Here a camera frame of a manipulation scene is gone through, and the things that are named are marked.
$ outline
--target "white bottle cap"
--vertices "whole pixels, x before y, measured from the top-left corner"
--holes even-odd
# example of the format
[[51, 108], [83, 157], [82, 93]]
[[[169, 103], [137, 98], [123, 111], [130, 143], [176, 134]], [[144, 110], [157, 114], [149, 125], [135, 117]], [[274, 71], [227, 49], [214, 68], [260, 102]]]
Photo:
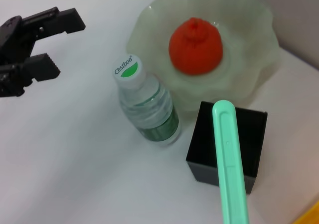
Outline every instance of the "white bottle cap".
[[134, 89], [144, 82], [146, 72], [139, 57], [127, 54], [116, 62], [113, 76], [120, 87]]

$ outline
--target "mint green toothbrush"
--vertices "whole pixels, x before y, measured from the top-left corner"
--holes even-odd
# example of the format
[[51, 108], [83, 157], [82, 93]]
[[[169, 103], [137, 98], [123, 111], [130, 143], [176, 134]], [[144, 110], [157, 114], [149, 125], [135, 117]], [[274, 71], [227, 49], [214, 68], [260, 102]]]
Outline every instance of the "mint green toothbrush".
[[224, 224], [249, 224], [236, 110], [218, 101], [212, 112]]

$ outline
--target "black square container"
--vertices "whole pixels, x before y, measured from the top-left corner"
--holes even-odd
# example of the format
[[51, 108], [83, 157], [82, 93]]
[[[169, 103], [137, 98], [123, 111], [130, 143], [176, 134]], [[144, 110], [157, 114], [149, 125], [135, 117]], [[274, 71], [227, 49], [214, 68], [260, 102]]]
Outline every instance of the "black square container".
[[[208, 102], [202, 102], [200, 105], [186, 161], [197, 181], [219, 186], [213, 105]], [[236, 117], [246, 193], [249, 194], [258, 173], [267, 113], [236, 108]]]

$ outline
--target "glass bowl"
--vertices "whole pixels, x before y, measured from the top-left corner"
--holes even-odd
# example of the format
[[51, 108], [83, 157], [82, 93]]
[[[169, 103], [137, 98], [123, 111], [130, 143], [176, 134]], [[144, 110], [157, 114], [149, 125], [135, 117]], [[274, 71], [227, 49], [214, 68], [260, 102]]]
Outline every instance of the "glass bowl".
[[[219, 66], [197, 76], [177, 70], [168, 53], [171, 35], [191, 17], [215, 25], [224, 49]], [[279, 56], [272, 21], [258, 0], [155, 0], [140, 14], [126, 50], [171, 91], [178, 109], [196, 111], [201, 101], [236, 102], [252, 93], [261, 70]]]

